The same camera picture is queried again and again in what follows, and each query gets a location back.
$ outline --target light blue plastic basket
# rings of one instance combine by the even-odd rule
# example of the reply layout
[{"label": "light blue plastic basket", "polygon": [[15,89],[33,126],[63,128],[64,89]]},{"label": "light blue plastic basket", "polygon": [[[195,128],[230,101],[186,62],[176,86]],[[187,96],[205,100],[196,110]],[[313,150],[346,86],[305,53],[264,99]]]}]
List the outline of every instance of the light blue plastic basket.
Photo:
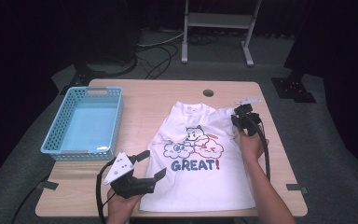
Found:
[{"label": "light blue plastic basket", "polygon": [[41,151],[56,161],[112,160],[122,111],[121,87],[72,87]]}]

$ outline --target wire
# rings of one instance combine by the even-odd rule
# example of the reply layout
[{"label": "wire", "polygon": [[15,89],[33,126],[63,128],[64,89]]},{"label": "wire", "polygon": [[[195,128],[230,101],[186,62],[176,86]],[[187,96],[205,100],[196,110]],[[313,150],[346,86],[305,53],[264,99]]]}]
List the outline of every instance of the wire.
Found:
[{"label": "wire", "polygon": [[43,179],[40,180],[39,183],[38,183],[35,187],[33,187],[33,188],[31,189],[31,191],[28,192],[27,196],[25,196],[25,198],[22,200],[21,204],[20,204],[19,207],[17,208],[16,212],[14,213],[14,216],[13,216],[13,218],[11,219],[11,223],[12,223],[12,224],[15,223],[17,215],[19,214],[19,212],[20,212],[22,206],[25,204],[25,202],[28,200],[28,198],[31,196],[31,194],[37,189],[38,185],[39,185],[40,183],[46,181],[49,176],[50,176],[50,175],[46,175],[45,177],[43,177]]},{"label": "wire", "polygon": [[103,77],[118,77],[118,76],[121,76],[121,75],[129,73],[130,71],[134,70],[136,65],[138,64],[138,58],[137,58],[136,55],[132,56],[132,60],[133,60],[133,63],[129,68],[127,68],[127,69],[125,69],[123,71],[117,72],[117,73],[104,73],[102,76],[100,76],[100,78],[103,78]]},{"label": "wire", "polygon": [[214,38],[214,40],[212,40],[211,38],[209,38],[207,35],[190,35],[189,39],[188,39],[188,43],[191,45],[198,45],[198,46],[206,46],[206,45],[210,45],[210,44],[214,44],[217,42],[217,36],[215,35],[209,35],[211,37]]},{"label": "wire", "polygon": [[113,193],[113,195],[112,196],[110,196],[107,200],[106,200],[106,202],[104,202],[104,204],[103,204],[103,207],[113,198],[113,196],[115,196],[116,195],[116,193]]},{"label": "wire", "polygon": [[111,161],[109,161],[100,171],[100,173],[97,175],[97,181],[95,186],[95,198],[97,200],[97,208],[98,208],[98,217],[100,218],[101,223],[106,223],[103,215],[103,206],[110,200],[110,198],[103,203],[102,196],[101,196],[101,183],[103,179],[103,171],[106,170],[108,166],[111,166],[113,162],[115,162],[116,157],[114,157]]},{"label": "wire", "polygon": [[[155,47],[146,47],[144,49],[139,49],[138,52],[141,52],[141,51],[145,51],[145,50],[149,50],[149,49],[162,49],[164,50],[167,54],[168,54],[168,58],[165,59],[164,61],[162,61],[161,63],[157,64],[156,66],[153,67],[152,70],[150,70],[149,72],[147,72],[147,70],[145,69],[145,67],[142,65],[141,63],[141,66],[143,67],[143,69],[147,72],[147,75],[145,77],[145,79],[157,79],[158,77],[160,77],[167,69],[168,67],[170,66],[171,64],[171,59],[173,56],[175,56],[177,53],[178,53],[178,48],[175,46],[175,45],[165,45],[165,46],[170,46],[172,48],[174,48],[175,52],[173,54],[171,54],[167,49],[163,48],[162,46],[155,46]],[[151,65],[149,63],[148,60],[145,60],[141,57],[138,56],[138,59],[140,59],[141,61],[145,61],[149,66]],[[164,67],[164,69],[161,71],[160,70],[160,67],[164,64],[164,63],[167,63],[167,65]],[[158,74],[157,75],[154,75],[152,76],[151,74],[156,70],[158,69]]]},{"label": "wire", "polygon": [[175,37],[173,37],[173,38],[170,38],[170,39],[168,39],[168,40],[164,40],[164,41],[161,41],[161,42],[159,42],[159,43],[156,43],[156,44],[147,44],[147,45],[138,44],[138,47],[144,48],[144,47],[154,47],[154,46],[163,45],[163,44],[169,43],[169,42],[171,42],[171,41],[173,41],[173,40],[175,40],[175,39],[181,37],[182,35],[183,35],[183,33],[181,33],[181,34],[179,34],[179,35],[177,35],[177,36],[175,36]]}]

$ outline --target table top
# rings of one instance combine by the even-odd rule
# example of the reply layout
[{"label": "table top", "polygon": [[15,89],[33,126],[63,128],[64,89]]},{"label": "table top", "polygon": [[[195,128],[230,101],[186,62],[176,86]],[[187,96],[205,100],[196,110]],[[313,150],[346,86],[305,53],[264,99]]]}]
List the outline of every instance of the table top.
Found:
[{"label": "table top", "polygon": [[[308,208],[299,190],[288,190],[286,184],[296,184],[282,141],[269,113],[263,93],[257,83],[234,81],[195,80],[138,80],[138,79],[94,79],[90,86],[120,86],[123,88],[123,115],[118,133],[116,154],[126,152],[137,155],[157,132],[172,106],[180,101],[185,104],[204,103],[213,108],[232,107],[246,98],[260,99],[253,103],[253,112],[263,121],[269,139],[269,163],[271,184],[281,195],[295,217],[303,217]],[[204,92],[213,92],[205,96]],[[265,167],[264,157],[259,160]],[[40,217],[97,217],[95,199],[97,174],[107,161],[56,161],[49,181],[59,184],[55,190],[44,189],[35,212]],[[145,177],[148,159],[135,163],[134,176]],[[102,186],[103,202],[110,186]],[[197,213],[156,213],[139,210],[136,205],[132,217],[252,217],[255,209]]]}]

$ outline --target dark background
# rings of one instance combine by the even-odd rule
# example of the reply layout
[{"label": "dark background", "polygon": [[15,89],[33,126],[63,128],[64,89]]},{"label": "dark background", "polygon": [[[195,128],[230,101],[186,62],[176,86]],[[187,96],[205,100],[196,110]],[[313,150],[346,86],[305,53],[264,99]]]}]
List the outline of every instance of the dark background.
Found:
[{"label": "dark background", "polygon": [[[250,13],[254,3],[190,2],[224,13]],[[58,94],[52,75],[78,61],[128,62],[140,29],[182,29],[184,8],[183,0],[0,0],[0,166]],[[296,38],[284,66],[324,78],[330,113],[358,158],[358,1],[264,0],[254,35]]]}]

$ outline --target black cable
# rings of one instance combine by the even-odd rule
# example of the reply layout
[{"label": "black cable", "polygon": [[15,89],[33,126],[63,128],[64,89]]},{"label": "black cable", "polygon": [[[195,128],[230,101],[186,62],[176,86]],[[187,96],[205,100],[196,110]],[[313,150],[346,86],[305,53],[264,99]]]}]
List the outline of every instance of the black cable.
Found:
[{"label": "black cable", "polygon": [[33,187],[33,188],[31,189],[31,191],[28,192],[27,196],[25,196],[25,198],[22,200],[21,204],[20,204],[19,207],[17,208],[16,212],[14,213],[14,216],[13,216],[13,218],[11,219],[11,223],[12,223],[12,224],[15,223],[16,217],[17,217],[17,215],[19,214],[19,212],[20,212],[22,206],[25,204],[25,202],[28,200],[28,198],[31,196],[31,194],[37,189],[37,186],[38,186],[40,183],[42,183],[42,182],[44,182],[45,180],[47,180],[49,176],[50,176],[50,175],[46,175],[45,177],[43,177],[43,179],[40,180],[39,183],[38,183],[35,187]]},{"label": "black cable", "polygon": [[150,62],[146,59],[143,59],[141,57],[138,56],[138,59],[140,59],[141,61],[139,62],[139,64],[142,66],[142,68],[145,70],[146,73],[149,73],[149,71],[147,71],[147,69],[144,67],[144,65],[142,64],[142,61],[145,61],[147,63],[147,66],[149,67],[154,67],[155,65],[150,64]]},{"label": "black cable", "polygon": [[166,35],[173,35],[173,36],[177,36],[182,33],[182,31],[176,31],[176,30],[158,30],[157,32],[163,33]]},{"label": "black cable", "polygon": [[189,36],[188,43],[195,46],[206,46],[210,44],[214,44],[217,42],[217,36],[216,35],[205,35],[205,34],[193,34]]},{"label": "black cable", "polygon": [[181,40],[179,40],[179,37],[182,36],[184,33],[181,33],[175,37],[172,37],[171,39],[168,39],[168,40],[164,40],[164,41],[161,41],[159,43],[156,43],[156,44],[147,44],[147,45],[143,45],[143,44],[138,44],[138,47],[140,48],[147,48],[147,47],[155,47],[155,46],[161,46],[161,45],[165,45],[165,44],[168,44],[168,43],[172,43],[174,41],[178,41],[179,43],[181,42]]},{"label": "black cable", "polygon": [[110,196],[107,200],[106,200],[106,202],[104,202],[104,204],[103,204],[103,207],[107,204],[107,203],[109,203],[109,201],[113,198],[113,196],[115,196],[116,195],[116,193],[113,193],[112,194],[112,196]]},{"label": "black cable", "polygon": [[127,74],[129,73],[130,71],[132,71],[133,69],[135,69],[136,65],[138,64],[138,58],[136,55],[133,55],[132,56],[132,60],[133,60],[133,64],[127,68],[126,70],[124,71],[121,71],[121,72],[117,72],[117,73],[104,73],[103,76],[96,76],[96,78],[104,78],[104,77],[118,77],[118,76],[121,76],[121,75],[124,75],[124,74]]},{"label": "black cable", "polygon": [[[173,47],[173,48],[175,49],[174,54],[171,54],[167,49],[163,48],[163,46]],[[149,49],[162,49],[162,50],[164,50],[165,52],[167,52],[167,54],[168,54],[168,58],[165,59],[164,61],[162,61],[161,63],[157,64],[151,71],[147,72],[146,69],[144,68],[144,70],[147,72],[147,75],[146,75],[145,79],[157,79],[158,77],[160,77],[160,76],[168,69],[168,67],[169,67],[170,64],[171,64],[171,59],[172,59],[172,57],[175,56],[175,55],[178,53],[179,50],[178,50],[178,48],[177,48],[175,45],[169,45],[169,44],[167,45],[167,44],[164,44],[164,45],[157,45],[157,46],[153,46],[153,47],[146,47],[146,48],[138,49],[138,52],[142,52],[142,51],[149,50]],[[165,68],[164,68],[162,71],[160,71],[160,70],[159,70],[159,67],[160,67],[162,64],[166,63],[166,62],[168,62],[168,64],[165,66]],[[156,69],[159,70],[159,73],[158,73],[157,75],[155,75],[155,76],[152,76],[151,74],[152,74]]]},{"label": "black cable", "polygon": [[101,172],[97,175],[97,181],[95,186],[95,198],[97,200],[97,208],[98,208],[98,217],[100,218],[101,223],[105,224],[106,221],[104,219],[103,215],[103,206],[113,197],[109,198],[105,203],[103,203],[102,195],[101,195],[101,183],[103,179],[103,172],[106,170],[108,166],[111,166],[113,162],[115,162],[115,159],[112,159],[109,161],[102,169]]},{"label": "black cable", "polygon": [[260,136],[260,139],[261,139],[261,142],[262,142],[263,148],[264,148],[264,157],[266,159],[266,176],[267,176],[268,180],[271,180],[271,174],[270,174],[270,169],[269,169],[269,146],[267,144],[266,136],[261,132],[261,130],[257,126],[257,124],[254,121],[252,121],[252,119],[249,118],[249,116],[247,114],[244,114],[244,115],[252,123],[252,126],[255,128],[258,135]]}]

